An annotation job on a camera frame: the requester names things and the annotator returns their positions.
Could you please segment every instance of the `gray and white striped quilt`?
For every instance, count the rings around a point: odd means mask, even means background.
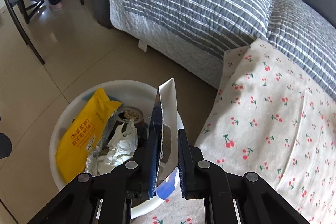
[[[270,42],[336,100],[336,29],[301,0],[123,0],[136,14],[220,60]]]

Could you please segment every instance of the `yellow food package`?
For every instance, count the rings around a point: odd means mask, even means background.
[[[121,102],[110,101],[98,88],[65,132],[56,153],[56,164],[66,183],[85,170],[88,154],[101,139],[112,113]]]

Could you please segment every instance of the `silver screw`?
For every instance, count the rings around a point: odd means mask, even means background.
[[[90,176],[88,174],[80,174],[77,179],[79,182],[87,182]]]
[[[255,182],[259,179],[259,176],[256,173],[250,172],[246,174],[246,178],[249,181]]]
[[[135,169],[138,167],[138,163],[136,161],[129,161],[125,164],[127,169]]]
[[[202,169],[206,169],[210,167],[210,163],[207,160],[200,160],[198,166]]]

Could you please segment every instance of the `white trash bin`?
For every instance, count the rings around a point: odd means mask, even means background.
[[[73,119],[79,114],[79,112],[86,105],[86,103],[91,98],[93,93],[99,87],[103,87],[108,96],[120,100],[126,106],[133,106],[140,109],[145,119],[146,117],[152,115],[157,89],[141,82],[131,80],[110,81],[94,86],[89,90],[83,92],[81,95],[79,95],[63,111],[51,135],[49,146],[50,169],[58,190],[62,190],[66,185],[56,165],[56,151],[58,143],[62,138],[62,136],[67,131],[67,129],[69,128],[69,126],[71,125]],[[178,129],[184,128],[179,114],[177,114],[177,128]],[[179,182],[179,172],[175,173],[176,173],[175,175],[175,187],[176,187]],[[132,208],[131,218],[133,219],[146,213],[149,213],[150,211],[157,208],[162,202],[164,202],[163,199],[155,196],[151,200],[147,200],[135,206],[134,208]]]

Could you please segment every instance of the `cherry pattern fabric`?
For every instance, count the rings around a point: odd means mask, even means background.
[[[307,221],[336,222],[336,103],[267,42],[224,54],[196,146],[229,173],[261,175]]]

